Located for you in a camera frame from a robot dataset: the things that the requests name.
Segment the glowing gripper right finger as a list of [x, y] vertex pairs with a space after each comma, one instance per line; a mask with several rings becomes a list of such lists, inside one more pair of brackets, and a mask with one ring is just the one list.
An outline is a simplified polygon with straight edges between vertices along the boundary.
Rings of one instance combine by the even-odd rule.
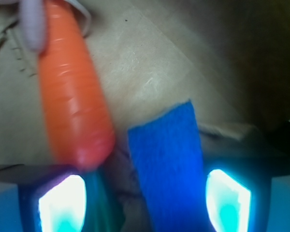
[[258, 159], [206, 159], [205, 198], [216, 232], [264, 232], [270, 208], [269, 166]]

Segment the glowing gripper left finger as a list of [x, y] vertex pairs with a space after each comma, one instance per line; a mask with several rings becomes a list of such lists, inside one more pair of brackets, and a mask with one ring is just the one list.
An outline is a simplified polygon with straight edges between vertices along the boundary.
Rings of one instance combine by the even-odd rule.
[[19, 184], [25, 232], [118, 232], [123, 210], [102, 169], [37, 166]]

